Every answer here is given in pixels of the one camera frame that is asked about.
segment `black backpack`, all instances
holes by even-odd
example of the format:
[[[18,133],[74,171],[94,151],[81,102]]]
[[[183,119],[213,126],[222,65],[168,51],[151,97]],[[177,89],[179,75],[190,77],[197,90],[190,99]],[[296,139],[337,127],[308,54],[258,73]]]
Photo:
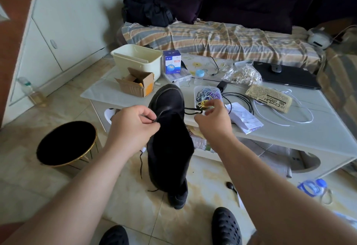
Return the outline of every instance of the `black backpack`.
[[[159,0],[124,0],[122,15],[124,22],[143,26],[167,27],[174,22],[170,9]]]

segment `blue bottle cap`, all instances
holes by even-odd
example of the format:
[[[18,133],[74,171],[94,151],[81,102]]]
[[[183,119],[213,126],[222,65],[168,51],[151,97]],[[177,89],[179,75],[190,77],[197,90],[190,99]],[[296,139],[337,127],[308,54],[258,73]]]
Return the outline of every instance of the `blue bottle cap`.
[[[196,70],[196,76],[197,77],[203,77],[205,75],[205,72],[203,70]]]
[[[320,186],[320,187],[327,187],[326,181],[325,181],[324,179],[321,179],[321,178],[316,179],[316,184],[317,184],[318,186]]]

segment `laptop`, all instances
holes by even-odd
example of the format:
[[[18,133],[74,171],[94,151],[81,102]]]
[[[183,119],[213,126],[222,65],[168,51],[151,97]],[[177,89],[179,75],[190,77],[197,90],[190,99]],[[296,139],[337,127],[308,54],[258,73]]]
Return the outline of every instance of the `laptop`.
[[[306,68],[284,65],[277,67],[276,64],[266,62],[253,62],[253,66],[261,74],[263,81],[315,90],[321,89],[316,76],[311,74]]]

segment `coffee table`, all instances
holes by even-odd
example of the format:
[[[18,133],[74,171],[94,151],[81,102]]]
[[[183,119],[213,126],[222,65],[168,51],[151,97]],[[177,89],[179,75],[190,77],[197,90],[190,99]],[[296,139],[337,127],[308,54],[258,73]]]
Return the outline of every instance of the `coffee table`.
[[[154,91],[151,94],[147,97],[139,98],[120,91],[119,84],[114,80],[114,78],[120,77],[119,69],[114,67],[81,95],[81,97],[91,100],[92,105],[107,132],[109,131],[110,125],[104,117],[104,111],[106,109],[121,109],[138,104],[148,106],[154,93],[160,88],[160,86],[155,85]],[[205,85],[208,86],[217,86],[218,84],[216,81],[204,81]],[[168,82],[161,77],[158,80],[158,83],[165,85]],[[262,128],[245,135],[236,125],[233,125],[234,134],[237,137],[276,144],[309,153],[306,157],[306,161],[308,161],[309,164],[307,169],[298,171],[292,169],[293,178],[290,180],[292,183],[297,184],[306,179],[322,177],[357,157],[357,142],[355,138],[328,103],[321,91],[277,85],[274,83],[263,83],[263,85],[278,90],[291,89],[292,94],[298,98],[304,106],[311,110],[314,116],[313,122],[297,124],[285,121],[283,118],[275,114],[271,108],[257,105],[259,112],[264,117],[276,123],[292,126],[285,127],[275,125],[256,115],[256,117],[264,124]],[[194,87],[193,80],[186,82],[180,87],[184,95],[185,107],[194,107]],[[248,86],[246,85],[229,84],[225,92],[238,92],[244,94],[247,88]],[[229,99],[232,103],[240,102],[241,105],[246,106],[245,103],[238,98],[230,97]],[[308,111],[299,107],[296,102],[292,103],[286,116],[289,119],[302,122],[307,121],[311,117]],[[193,115],[185,115],[185,124],[195,127],[198,126]],[[194,155],[220,160],[216,153],[199,149],[196,149]]]

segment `black slipper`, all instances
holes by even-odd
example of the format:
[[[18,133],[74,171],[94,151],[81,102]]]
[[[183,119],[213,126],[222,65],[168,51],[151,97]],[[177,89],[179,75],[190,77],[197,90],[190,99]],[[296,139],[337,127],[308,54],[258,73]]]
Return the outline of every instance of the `black slipper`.
[[[121,225],[114,225],[104,233],[99,245],[129,245],[125,228]]]
[[[218,207],[212,217],[213,245],[242,245],[242,235],[233,213]]]
[[[156,188],[169,193],[171,205],[180,209],[187,198],[186,173],[194,153],[184,123],[184,96],[179,87],[167,84],[156,92],[149,108],[161,125],[147,143],[150,180]]]

